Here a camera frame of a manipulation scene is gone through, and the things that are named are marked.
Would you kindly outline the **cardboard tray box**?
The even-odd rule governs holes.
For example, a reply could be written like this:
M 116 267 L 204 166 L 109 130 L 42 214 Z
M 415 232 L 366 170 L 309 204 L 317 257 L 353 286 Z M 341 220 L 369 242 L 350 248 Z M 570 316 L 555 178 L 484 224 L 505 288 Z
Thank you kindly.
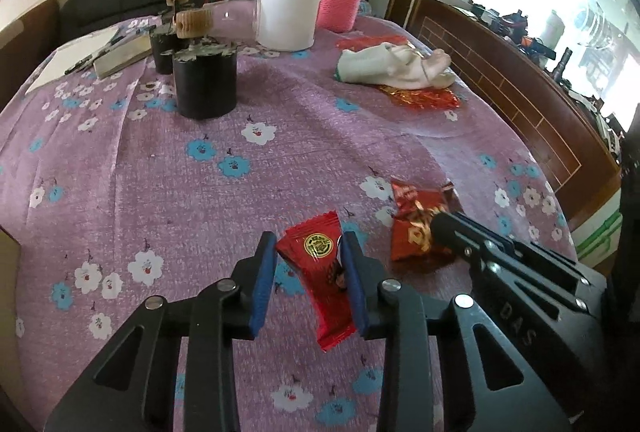
M 0 243 L 1 388 L 20 411 L 26 408 L 16 334 L 16 281 L 21 246 L 5 230 Z

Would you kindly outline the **black pen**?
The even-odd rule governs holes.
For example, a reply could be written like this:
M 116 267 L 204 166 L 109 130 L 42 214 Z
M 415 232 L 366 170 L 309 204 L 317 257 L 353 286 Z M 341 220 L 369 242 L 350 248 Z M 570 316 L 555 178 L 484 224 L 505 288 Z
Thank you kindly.
M 70 75 L 75 72 L 79 72 L 79 70 L 88 70 L 88 68 L 91 68 L 93 70 L 94 61 L 100 56 L 104 55 L 107 51 L 110 51 L 114 47 L 119 46 L 119 44 L 122 44 L 123 42 L 128 41 L 131 38 L 137 37 L 141 34 L 144 34 L 144 33 L 150 34 L 153 29 L 154 29 L 154 26 L 143 26 L 141 28 L 130 30 L 130 32 L 117 33 L 117 35 L 111 41 L 108 41 L 107 44 L 105 44 L 105 46 L 102 47 L 100 50 L 88 55 L 85 59 L 80 60 L 72 68 L 70 68 L 69 70 L 66 70 L 65 75 Z

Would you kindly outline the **white plastic jar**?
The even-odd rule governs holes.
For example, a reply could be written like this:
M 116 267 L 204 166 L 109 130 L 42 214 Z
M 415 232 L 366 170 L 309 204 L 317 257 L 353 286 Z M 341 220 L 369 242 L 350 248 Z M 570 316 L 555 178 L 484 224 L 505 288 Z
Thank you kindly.
M 314 44 L 320 0 L 257 0 L 256 40 L 273 51 L 296 52 Z

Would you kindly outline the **dark red gold-lettered snack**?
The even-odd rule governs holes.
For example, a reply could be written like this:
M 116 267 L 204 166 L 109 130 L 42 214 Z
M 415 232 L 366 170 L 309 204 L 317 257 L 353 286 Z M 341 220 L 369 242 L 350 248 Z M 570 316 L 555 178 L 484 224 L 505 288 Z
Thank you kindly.
M 460 207 L 454 185 L 448 182 L 438 189 L 421 189 L 393 179 L 392 191 L 397 211 L 390 234 L 390 261 L 449 262 L 452 251 L 436 241 L 432 223 L 436 215 Z

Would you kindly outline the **black pot near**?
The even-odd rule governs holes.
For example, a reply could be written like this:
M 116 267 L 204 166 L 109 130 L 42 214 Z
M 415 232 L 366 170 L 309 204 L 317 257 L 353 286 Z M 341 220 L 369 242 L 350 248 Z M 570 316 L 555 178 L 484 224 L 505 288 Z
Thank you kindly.
M 172 58 L 178 113 L 193 120 L 219 118 L 236 106 L 236 47 L 195 44 Z

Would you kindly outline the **white cloth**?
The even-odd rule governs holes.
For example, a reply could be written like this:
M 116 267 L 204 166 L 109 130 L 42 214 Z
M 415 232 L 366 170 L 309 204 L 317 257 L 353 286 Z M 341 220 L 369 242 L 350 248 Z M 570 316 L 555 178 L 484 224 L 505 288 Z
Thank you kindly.
M 360 51 L 343 50 L 335 75 L 345 84 L 439 90 L 456 81 L 450 65 L 450 55 L 442 49 L 424 55 L 407 44 L 382 42 Z

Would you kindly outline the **white paper sheet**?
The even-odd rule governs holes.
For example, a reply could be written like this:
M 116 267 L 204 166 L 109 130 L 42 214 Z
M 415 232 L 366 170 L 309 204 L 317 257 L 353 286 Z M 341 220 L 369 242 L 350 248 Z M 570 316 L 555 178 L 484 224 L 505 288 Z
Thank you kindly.
M 119 27 L 113 25 L 103 28 L 91 34 L 76 38 L 66 42 L 60 48 L 57 48 L 43 63 L 43 67 L 39 72 L 35 72 L 34 78 L 29 78 L 28 88 L 25 93 L 31 93 L 36 89 L 47 85 L 51 81 L 60 79 L 80 60 L 85 59 L 88 55 L 100 50 L 111 41 L 119 32 Z

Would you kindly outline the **black pot far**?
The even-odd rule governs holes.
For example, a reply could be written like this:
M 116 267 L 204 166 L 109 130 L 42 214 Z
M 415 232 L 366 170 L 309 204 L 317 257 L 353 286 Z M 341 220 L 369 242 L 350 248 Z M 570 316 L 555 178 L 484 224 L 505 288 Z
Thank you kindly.
M 170 24 L 163 24 L 152 30 L 150 40 L 157 73 L 171 75 L 174 72 L 174 64 L 172 64 L 174 54 L 185 49 L 189 42 L 179 38 Z

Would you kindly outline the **red foil bag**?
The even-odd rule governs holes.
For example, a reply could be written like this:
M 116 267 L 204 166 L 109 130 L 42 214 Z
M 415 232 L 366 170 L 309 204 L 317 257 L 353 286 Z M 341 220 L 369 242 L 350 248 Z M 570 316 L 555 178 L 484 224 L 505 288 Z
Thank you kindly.
M 344 39 L 336 48 L 341 55 L 335 78 L 344 84 L 378 88 L 395 103 L 417 109 L 460 106 L 451 90 L 457 75 L 442 49 L 424 53 L 403 36 Z

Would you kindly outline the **purple floral tablecloth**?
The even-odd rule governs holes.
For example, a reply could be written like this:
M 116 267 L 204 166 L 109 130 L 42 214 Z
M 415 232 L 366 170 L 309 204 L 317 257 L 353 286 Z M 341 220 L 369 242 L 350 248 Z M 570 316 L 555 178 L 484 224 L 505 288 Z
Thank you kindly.
M 386 259 L 396 179 L 454 185 L 484 226 L 574 256 L 556 181 L 464 81 L 457 108 L 401 105 L 336 79 L 339 40 L 243 48 L 238 104 L 218 119 L 180 116 L 152 60 L 25 84 L 6 105 L 1 223 L 22 249 L 15 334 L 33 426 L 146 297 L 196 295 L 265 231 L 335 211 Z

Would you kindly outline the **tan notebook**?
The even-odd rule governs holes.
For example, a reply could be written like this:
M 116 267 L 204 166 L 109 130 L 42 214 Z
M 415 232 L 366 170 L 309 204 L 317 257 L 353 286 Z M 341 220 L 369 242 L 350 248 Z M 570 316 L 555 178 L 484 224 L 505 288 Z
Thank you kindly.
M 119 44 L 93 63 L 96 78 L 103 79 L 120 72 L 127 66 L 139 62 L 152 53 L 151 38 L 148 33 L 131 38 Z

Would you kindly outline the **wooden headboard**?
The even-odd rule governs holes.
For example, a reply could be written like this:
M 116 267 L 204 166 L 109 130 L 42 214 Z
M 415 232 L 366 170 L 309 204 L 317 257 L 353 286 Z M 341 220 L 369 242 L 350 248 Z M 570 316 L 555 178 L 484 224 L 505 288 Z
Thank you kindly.
M 435 0 L 390 0 L 386 16 L 431 47 L 518 133 L 577 230 L 620 188 L 620 168 L 587 117 L 512 44 Z

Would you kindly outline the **black pot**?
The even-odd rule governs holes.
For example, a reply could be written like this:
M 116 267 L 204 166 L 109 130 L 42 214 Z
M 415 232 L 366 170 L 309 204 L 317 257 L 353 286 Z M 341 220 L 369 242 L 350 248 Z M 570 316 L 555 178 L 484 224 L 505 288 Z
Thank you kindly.
M 178 113 L 193 120 L 219 118 L 236 106 L 236 47 L 195 44 L 172 58 Z
M 174 72 L 174 64 L 172 64 L 174 54 L 185 49 L 189 42 L 179 38 L 170 24 L 163 24 L 152 30 L 150 40 L 157 73 L 171 75 Z

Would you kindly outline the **small red candy packet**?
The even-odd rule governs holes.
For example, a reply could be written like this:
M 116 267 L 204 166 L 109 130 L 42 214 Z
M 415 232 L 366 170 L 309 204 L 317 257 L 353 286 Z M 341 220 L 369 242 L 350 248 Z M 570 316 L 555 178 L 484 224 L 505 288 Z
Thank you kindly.
M 276 249 L 300 277 L 318 317 L 317 342 L 329 351 L 356 331 L 345 270 L 338 261 L 342 227 L 335 211 L 292 226 Z

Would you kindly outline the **clear glass bottle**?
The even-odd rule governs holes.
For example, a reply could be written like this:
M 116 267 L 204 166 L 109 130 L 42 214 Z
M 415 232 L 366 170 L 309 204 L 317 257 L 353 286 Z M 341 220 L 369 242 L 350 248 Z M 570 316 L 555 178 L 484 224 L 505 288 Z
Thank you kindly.
M 221 0 L 205 3 L 210 19 L 209 36 L 235 42 L 254 41 L 257 0 Z

